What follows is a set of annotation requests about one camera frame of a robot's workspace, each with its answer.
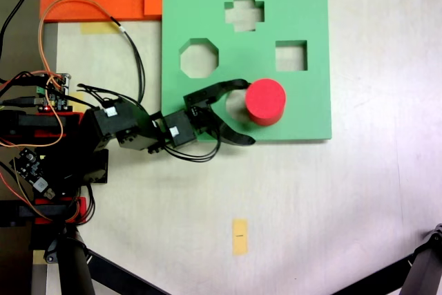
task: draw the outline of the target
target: metal frame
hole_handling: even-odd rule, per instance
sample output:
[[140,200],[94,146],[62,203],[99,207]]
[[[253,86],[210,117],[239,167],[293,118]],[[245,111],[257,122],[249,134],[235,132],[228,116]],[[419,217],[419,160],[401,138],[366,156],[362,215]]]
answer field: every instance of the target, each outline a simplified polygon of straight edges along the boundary
[[442,224],[413,254],[350,285],[334,295],[436,295],[442,277]]

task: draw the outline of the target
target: tape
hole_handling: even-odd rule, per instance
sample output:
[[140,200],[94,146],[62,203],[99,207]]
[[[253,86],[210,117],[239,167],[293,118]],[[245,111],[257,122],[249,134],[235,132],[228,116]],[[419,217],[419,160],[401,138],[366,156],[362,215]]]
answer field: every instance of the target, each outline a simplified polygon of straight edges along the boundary
[[[69,93],[69,95],[71,97],[74,97],[74,98],[77,98],[77,99],[80,99],[80,100],[84,100],[84,94],[81,91],[71,92],[71,93]],[[72,106],[73,112],[85,113],[86,110],[88,109],[87,105],[80,104],[80,103],[77,103],[77,102],[73,102],[71,100],[69,101],[69,105]]]
[[118,26],[113,22],[81,22],[82,35],[109,35],[119,34]]
[[233,219],[233,255],[239,256],[248,252],[247,219]]

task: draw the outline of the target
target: square hole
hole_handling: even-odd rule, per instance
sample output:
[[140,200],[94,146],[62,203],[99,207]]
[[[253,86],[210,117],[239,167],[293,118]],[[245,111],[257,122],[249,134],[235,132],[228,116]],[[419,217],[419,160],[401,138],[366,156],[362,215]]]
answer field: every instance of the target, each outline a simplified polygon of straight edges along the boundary
[[307,41],[277,41],[276,70],[296,72],[307,70]]

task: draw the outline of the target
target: octagonal hole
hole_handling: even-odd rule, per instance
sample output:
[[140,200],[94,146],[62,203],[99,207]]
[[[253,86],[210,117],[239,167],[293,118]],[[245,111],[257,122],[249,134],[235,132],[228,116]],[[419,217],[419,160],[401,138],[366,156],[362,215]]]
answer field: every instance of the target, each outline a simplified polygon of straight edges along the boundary
[[205,79],[219,64],[219,50],[207,38],[192,38],[180,49],[181,70],[192,79]]

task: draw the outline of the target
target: yellow tape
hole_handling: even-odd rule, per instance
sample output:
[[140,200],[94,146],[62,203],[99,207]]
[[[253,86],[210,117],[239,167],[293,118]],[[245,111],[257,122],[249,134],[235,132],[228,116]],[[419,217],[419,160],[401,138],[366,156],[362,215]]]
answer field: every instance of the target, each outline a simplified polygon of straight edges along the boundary
[[32,253],[32,263],[34,265],[46,265],[44,260],[44,250],[34,250]]
[[119,33],[117,25],[113,22],[81,22],[80,31],[82,35],[106,35]]
[[247,219],[233,219],[233,255],[244,255],[248,252]]
[[[84,100],[84,94],[81,91],[75,91],[75,92],[69,93],[69,95],[71,97],[75,97],[77,99]],[[72,106],[72,108],[73,108],[72,111],[73,112],[84,113],[88,109],[87,105],[80,104],[80,103],[77,103],[77,102],[72,102],[71,100],[69,101],[69,105]]]

